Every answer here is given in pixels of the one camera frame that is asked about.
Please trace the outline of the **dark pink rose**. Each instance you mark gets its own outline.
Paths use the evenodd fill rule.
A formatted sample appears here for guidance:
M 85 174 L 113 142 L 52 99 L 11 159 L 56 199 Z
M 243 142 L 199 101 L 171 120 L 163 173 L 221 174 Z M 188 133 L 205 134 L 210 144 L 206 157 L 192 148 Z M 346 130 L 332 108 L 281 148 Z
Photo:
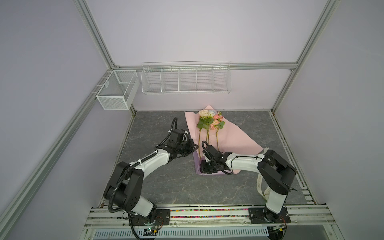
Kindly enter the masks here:
M 199 118 L 199 122 L 197 123 L 197 128 L 199 129 L 199 137 L 198 137 L 198 156 L 199 156 L 199 160 L 201 159 L 201 153 L 200 153 L 200 145 L 201 145 L 201 132 L 202 132 L 202 129 L 204 129 L 204 125 L 205 125 L 205 118 L 204 117 L 200 117 Z

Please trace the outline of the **pink purple wrapping paper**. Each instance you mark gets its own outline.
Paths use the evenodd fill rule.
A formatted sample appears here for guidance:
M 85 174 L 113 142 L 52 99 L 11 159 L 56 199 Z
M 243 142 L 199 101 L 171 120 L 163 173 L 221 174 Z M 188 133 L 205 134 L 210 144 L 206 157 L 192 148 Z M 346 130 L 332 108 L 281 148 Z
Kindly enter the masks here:
M 228 114 L 224 114 L 225 125 L 219 130 L 219 151 L 233 152 L 243 155 L 257 155 L 262 152 L 263 148 L 252 140 L 241 128 L 227 120 Z M 198 144 L 199 129 L 197 123 L 199 114 L 193 112 L 185 112 L 188 130 L 195 144 Z M 206 130 L 202 129 L 201 142 L 206 139 Z M 216 135 L 213 130 L 209 130 L 209 142 L 217 148 Z

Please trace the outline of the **pink spray rose stem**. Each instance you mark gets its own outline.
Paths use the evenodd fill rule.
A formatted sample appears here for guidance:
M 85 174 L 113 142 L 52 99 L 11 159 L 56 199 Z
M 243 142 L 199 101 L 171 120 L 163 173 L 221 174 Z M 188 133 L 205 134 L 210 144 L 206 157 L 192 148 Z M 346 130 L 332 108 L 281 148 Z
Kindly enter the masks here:
M 219 150 L 219 130 L 223 129 L 225 125 L 224 117 L 221 112 L 217 112 L 213 116 L 213 122 L 210 124 L 210 129 L 215 132 L 217 149 Z

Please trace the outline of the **white rose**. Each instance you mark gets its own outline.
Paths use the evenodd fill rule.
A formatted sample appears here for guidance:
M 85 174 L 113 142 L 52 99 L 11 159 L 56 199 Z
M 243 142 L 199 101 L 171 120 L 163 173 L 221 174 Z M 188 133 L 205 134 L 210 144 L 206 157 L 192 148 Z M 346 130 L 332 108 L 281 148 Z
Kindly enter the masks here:
M 208 110 L 208 114 L 210 118 L 213 118 L 217 114 L 217 112 L 214 110 Z

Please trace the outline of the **cream rose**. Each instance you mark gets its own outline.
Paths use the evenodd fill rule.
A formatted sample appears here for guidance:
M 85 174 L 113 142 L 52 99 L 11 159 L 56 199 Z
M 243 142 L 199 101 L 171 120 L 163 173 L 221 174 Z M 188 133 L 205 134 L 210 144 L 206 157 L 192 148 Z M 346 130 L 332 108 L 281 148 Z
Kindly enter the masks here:
M 206 130 L 206 139 L 205 141 L 209 142 L 209 130 L 211 124 L 211 114 L 208 110 L 199 111 L 199 122 L 197 127 L 199 129 L 199 136 L 201 135 L 202 129 Z

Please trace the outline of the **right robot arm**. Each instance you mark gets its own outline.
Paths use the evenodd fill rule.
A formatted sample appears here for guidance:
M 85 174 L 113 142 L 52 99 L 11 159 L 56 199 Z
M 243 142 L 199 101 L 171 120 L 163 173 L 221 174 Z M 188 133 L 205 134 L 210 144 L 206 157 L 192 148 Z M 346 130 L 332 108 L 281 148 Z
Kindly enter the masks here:
M 253 224 L 288 224 L 291 222 L 284 206 L 288 194 L 294 189 L 292 183 L 297 169 L 273 150 L 258 155 L 222 153 L 206 141 L 202 142 L 205 159 L 201 161 L 200 172 L 233 175 L 235 171 L 249 171 L 258 174 L 257 189 L 266 200 L 264 207 L 249 208 Z

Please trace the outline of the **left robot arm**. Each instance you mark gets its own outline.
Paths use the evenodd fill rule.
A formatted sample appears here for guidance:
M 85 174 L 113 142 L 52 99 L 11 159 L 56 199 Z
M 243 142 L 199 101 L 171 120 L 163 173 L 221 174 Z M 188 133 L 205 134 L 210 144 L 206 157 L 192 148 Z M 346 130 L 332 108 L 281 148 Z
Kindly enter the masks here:
M 189 131 L 178 129 L 177 123 L 175 117 L 168 135 L 151 154 L 131 163 L 117 164 L 103 194 L 110 213 L 125 212 L 129 216 L 139 216 L 147 223 L 156 221 L 156 204 L 142 196 L 144 179 L 172 160 L 191 155 L 198 148 Z

